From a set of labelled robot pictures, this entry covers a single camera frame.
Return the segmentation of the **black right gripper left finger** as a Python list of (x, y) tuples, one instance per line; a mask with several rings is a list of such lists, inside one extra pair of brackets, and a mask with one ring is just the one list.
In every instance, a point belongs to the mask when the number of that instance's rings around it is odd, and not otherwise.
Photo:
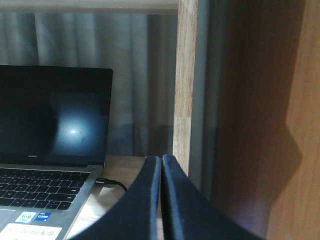
[(73, 240), (156, 240), (160, 158), (148, 156), (127, 192)]

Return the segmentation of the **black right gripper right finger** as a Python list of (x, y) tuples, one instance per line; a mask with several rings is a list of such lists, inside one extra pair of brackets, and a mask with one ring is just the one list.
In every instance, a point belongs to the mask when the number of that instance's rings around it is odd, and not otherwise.
[(258, 240), (212, 206), (173, 155), (162, 157), (161, 214), (166, 240)]

